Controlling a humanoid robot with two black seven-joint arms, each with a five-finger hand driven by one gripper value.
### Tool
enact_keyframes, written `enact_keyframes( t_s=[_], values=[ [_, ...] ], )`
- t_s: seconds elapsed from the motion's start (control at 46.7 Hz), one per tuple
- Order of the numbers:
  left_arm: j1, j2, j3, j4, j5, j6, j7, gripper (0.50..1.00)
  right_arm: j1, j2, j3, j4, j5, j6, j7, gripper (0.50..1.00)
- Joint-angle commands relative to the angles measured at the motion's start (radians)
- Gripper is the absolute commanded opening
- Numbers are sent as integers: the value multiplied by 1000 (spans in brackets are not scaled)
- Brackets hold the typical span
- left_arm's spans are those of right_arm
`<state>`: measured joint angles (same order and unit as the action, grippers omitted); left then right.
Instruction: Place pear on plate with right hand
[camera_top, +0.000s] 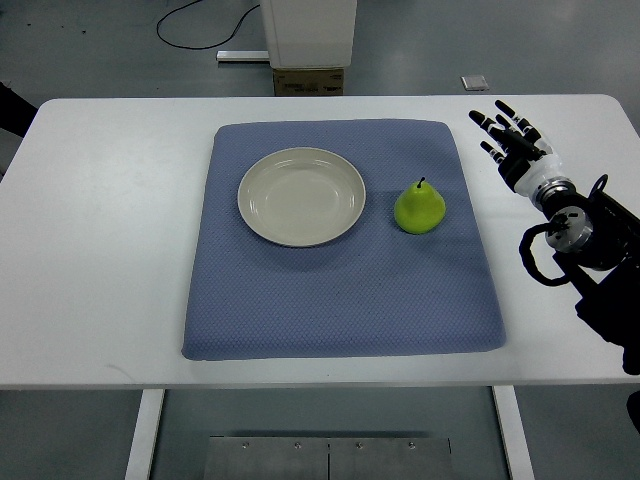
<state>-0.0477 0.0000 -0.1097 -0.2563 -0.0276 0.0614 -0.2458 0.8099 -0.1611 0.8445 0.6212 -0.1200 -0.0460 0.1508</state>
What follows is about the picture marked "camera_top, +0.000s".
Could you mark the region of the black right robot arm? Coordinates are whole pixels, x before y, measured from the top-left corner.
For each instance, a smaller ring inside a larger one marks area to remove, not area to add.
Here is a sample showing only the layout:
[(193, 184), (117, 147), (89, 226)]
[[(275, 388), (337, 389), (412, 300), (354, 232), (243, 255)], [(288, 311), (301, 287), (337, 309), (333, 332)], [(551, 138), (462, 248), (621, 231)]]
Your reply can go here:
[[(639, 218), (605, 192), (602, 175), (588, 196), (562, 181), (542, 200), (546, 221), (526, 230), (519, 245), (525, 270), (548, 287), (572, 285), (578, 318), (622, 348), (622, 369), (639, 374)], [(543, 235), (562, 275), (537, 267), (531, 247)]]

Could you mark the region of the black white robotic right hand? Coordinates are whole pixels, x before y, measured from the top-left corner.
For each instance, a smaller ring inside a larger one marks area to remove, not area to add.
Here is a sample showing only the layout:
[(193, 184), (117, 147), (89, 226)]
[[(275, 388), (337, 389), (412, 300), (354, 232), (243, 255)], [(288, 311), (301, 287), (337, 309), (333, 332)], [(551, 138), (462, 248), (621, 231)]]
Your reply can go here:
[(509, 189), (534, 202), (550, 185), (567, 182), (559, 155), (542, 133), (504, 101), (496, 100), (495, 106), (499, 113), (494, 118), (477, 110), (469, 118), (494, 141), (480, 146)]

